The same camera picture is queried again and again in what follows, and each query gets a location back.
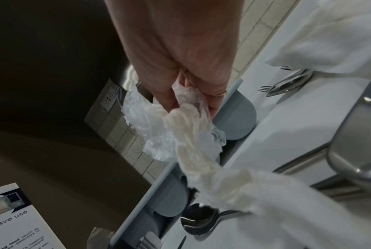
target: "plastic bag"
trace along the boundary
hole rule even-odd
[[[173,86],[180,108],[189,110],[198,124],[193,131],[197,147],[212,161],[226,144],[225,134],[209,119],[205,97],[197,89],[185,88],[176,82]],[[143,152],[162,162],[177,162],[173,131],[164,123],[168,112],[159,104],[150,103],[135,85],[127,92],[123,104],[124,117],[136,132],[144,138]]]

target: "white wall outlet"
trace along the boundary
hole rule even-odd
[[[114,88],[109,87],[108,92],[106,93],[105,97],[101,102],[101,106],[108,112],[110,111],[110,109],[112,109],[116,101],[117,101],[116,91],[114,90]]]

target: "spoon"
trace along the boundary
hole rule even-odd
[[[236,213],[244,214],[236,210],[219,212],[218,209],[205,206],[203,203],[195,203],[183,211],[180,222],[187,233],[202,235],[211,232],[223,217]]]

